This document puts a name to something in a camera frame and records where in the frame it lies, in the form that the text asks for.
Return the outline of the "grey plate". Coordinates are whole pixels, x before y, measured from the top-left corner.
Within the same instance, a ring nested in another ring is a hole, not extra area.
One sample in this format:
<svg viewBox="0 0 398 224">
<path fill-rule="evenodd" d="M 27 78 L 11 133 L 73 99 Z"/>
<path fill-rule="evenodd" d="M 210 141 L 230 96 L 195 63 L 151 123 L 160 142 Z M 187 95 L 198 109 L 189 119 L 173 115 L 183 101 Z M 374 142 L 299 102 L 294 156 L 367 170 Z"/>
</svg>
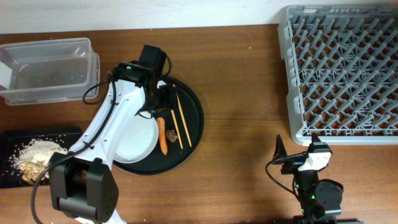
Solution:
<svg viewBox="0 0 398 224">
<path fill-rule="evenodd" d="M 131 116 L 114 155 L 116 162 L 131 164 L 143 160 L 155 148 L 159 130 L 155 118 Z"/>
</svg>

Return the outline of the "brown food chunk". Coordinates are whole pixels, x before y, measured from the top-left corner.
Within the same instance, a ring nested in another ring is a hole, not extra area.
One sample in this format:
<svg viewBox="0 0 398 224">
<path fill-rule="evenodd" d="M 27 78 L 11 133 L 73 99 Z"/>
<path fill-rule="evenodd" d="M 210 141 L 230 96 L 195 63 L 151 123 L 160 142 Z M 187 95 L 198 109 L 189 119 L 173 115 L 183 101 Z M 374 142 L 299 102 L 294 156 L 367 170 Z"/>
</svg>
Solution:
<svg viewBox="0 0 398 224">
<path fill-rule="evenodd" d="M 173 130 L 166 130 L 166 137 L 170 142 L 175 142 L 178 139 L 178 134 Z"/>
</svg>

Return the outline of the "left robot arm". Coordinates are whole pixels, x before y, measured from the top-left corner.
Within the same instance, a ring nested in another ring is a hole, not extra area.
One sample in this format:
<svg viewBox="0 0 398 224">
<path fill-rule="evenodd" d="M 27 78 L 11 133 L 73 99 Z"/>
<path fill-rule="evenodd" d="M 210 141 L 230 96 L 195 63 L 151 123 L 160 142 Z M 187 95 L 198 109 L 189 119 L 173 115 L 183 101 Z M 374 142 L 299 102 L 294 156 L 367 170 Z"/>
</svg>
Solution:
<svg viewBox="0 0 398 224">
<path fill-rule="evenodd" d="M 66 154 L 55 153 L 44 170 L 54 209 L 80 223 L 122 223 L 116 211 L 119 189 L 111 173 L 121 137 L 132 119 L 170 108 L 163 82 L 170 60 L 145 45 L 138 60 L 121 62 L 109 74 L 108 94 L 86 132 Z"/>
</svg>

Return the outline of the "rice and food scraps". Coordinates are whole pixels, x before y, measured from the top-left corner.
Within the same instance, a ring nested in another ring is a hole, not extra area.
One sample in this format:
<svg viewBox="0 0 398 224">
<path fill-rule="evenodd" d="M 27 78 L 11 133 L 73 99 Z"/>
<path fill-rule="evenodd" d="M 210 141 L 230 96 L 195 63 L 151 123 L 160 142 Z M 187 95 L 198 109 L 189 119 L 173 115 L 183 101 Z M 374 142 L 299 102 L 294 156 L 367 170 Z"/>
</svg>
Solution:
<svg viewBox="0 0 398 224">
<path fill-rule="evenodd" d="M 11 167 L 20 173 L 24 182 L 34 185 L 55 152 L 66 154 L 67 149 L 53 141 L 31 139 L 11 156 Z"/>
</svg>

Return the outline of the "orange carrot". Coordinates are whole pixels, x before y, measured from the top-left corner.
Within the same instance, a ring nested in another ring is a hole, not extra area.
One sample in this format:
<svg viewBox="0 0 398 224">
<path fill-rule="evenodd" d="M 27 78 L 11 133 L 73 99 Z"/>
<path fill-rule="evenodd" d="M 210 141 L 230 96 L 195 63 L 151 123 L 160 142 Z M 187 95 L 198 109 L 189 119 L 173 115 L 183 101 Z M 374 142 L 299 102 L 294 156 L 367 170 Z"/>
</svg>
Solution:
<svg viewBox="0 0 398 224">
<path fill-rule="evenodd" d="M 159 145 L 160 150 L 164 155 L 168 153 L 167 141 L 166 141 L 166 130 L 165 130 L 165 120 L 162 117 L 156 119 L 158 132 L 159 132 Z"/>
</svg>

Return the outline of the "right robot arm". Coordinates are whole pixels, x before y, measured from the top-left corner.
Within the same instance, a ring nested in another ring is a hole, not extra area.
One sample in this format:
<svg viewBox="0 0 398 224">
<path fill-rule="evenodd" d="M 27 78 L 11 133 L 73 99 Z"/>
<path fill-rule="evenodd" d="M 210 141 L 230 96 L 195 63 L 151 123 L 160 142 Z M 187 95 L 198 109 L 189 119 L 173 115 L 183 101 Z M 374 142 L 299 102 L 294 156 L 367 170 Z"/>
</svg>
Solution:
<svg viewBox="0 0 398 224">
<path fill-rule="evenodd" d="M 338 220 L 342 213 L 344 187 L 331 179 L 320 179 L 318 173 L 328 167 L 333 155 L 326 142 L 316 134 L 306 151 L 288 155 L 280 135 L 276 137 L 273 158 L 265 166 L 268 177 L 279 187 L 291 193 L 300 203 L 302 215 L 294 216 L 292 223 L 355 224 L 359 220 Z M 287 188 L 269 172 L 270 165 L 281 165 L 282 175 L 293 175 L 292 187 Z"/>
</svg>

